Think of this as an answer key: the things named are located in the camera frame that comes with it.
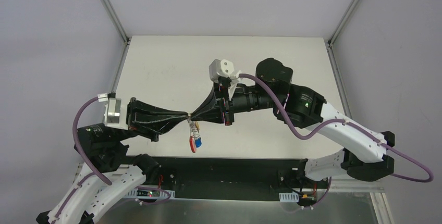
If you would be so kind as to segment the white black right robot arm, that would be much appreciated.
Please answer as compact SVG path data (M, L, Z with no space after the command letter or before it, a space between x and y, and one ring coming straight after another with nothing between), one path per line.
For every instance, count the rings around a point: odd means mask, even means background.
M323 135L342 150L302 161L296 173L298 185L307 188L324 178L349 175L372 182L394 173L395 161L387 146L392 132L377 133L340 113L313 89L291 82L293 70L274 58L256 66L255 75L235 71L232 62L214 60L209 66L213 88L206 100L190 114L192 121L231 125L238 113L272 109L295 136L308 140Z

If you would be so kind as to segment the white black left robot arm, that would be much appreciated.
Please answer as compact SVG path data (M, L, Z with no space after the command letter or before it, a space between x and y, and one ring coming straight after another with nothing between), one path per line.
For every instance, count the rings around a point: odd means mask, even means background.
M188 118L186 112L136 99L122 107L114 93L99 94L93 101L106 104L104 121L79 127L83 105L72 124L75 150L84 161L82 169L63 199L52 210L40 213L37 223L97 223L132 190L160 182L159 163L148 154L128 157L129 147L123 141L142 136L156 142Z

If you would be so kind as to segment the right aluminium frame post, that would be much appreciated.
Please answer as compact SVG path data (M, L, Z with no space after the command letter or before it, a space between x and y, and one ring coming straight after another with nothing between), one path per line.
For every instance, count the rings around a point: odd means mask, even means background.
M344 27L346 24L350 21L352 15L356 11L358 5L360 4L362 0L351 0L348 7L346 8L343 16L341 17L339 23L337 24L335 30L333 31L331 37L327 41L327 44L330 48L332 48L336 41L338 40L339 36L341 35Z

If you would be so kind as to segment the steel key holder red handle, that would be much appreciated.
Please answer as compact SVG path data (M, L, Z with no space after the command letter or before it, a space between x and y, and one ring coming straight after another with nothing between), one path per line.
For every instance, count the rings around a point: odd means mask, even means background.
M200 138L200 130L198 131L195 127L194 121L188 119L188 124L189 124L189 131L190 131L190 135L189 135L189 144L190 144L190 148L192 153L195 153L197 151L197 148L195 146L195 139Z

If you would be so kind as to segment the key with blue tag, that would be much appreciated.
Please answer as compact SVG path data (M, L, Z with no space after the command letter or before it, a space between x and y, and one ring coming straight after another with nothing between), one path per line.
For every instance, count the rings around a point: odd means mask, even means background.
M199 147L202 145L201 138L195 139L194 142L195 142L195 146L196 146L196 148L199 148Z

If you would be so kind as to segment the key with yellow tag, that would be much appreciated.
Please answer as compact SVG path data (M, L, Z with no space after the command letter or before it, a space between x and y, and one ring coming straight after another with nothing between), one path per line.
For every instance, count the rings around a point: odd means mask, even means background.
M200 127L197 121L194 122L196 129L199 131Z

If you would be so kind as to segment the left aluminium frame post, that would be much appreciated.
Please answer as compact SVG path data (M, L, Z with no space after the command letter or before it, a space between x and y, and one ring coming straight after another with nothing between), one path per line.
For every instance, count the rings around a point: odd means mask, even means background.
M107 15L109 16L112 24L114 25L118 35L120 36L121 40L125 45L128 45L130 42L130 37L127 34L126 30L124 29L123 24L121 23L112 3L111 0L100 0Z

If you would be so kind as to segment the aluminium frame post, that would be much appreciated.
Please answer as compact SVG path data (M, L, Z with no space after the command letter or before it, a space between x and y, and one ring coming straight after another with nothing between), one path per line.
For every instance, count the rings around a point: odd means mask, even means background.
M100 0L107 15L109 16L112 24L114 25L118 35L120 36L121 40L125 45L128 45L130 42L130 37L127 34L126 30L124 29L123 24L121 23L112 3L111 0Z
M358 5L360 4L362 0L351 0L348 7L346 8L343 16L341 17L339 23L337 24L335 30L333 31L331 37L327 41L327 44L330 48L332 48L336 41L338 40L339 36L341 35L344 27L346 24L350 21L352 15L356 11Z

